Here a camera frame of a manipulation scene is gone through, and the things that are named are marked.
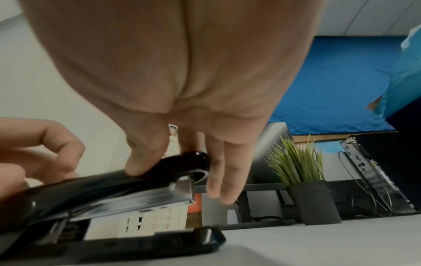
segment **red object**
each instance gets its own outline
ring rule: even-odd
[[[194,193],[195,204],[189,205],[187,213],[200,213],[202,212],[202,193]]]

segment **human hand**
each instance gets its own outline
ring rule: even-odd
[[[207,193],[233,203],[256,141],[303,63],[324,0],[21,0],[65,80],[126,133],[126,172],[156,164],[179,127],[205,135]]]
[[[27,149],[44,145],[56,156]],[[61,124],[47,120],[0,118],[0,199],[27,188],[26,177],[44,184],[78,177],[85,146]]]

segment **stapler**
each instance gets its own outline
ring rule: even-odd
[[[225,242],[217,228],[84,241],[92,218],[194,203],[207,154],[162,159],[145,174],[124,170],[21,191],[0,202],[0,265],[73,265],[194,255]]]

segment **artificial grass plant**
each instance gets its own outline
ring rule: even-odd
[[[283,147],[276,144],[269,151],[266,163],[275,170],[286,188],[301,182],[325,179],[321,152],[314,148],[314,142],[297,145],[293,140],[282,137],[281,141]]]

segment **black plant pot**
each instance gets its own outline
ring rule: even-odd
[[[342,223],[326,181],[307,181],[286,189],[305,225]]]

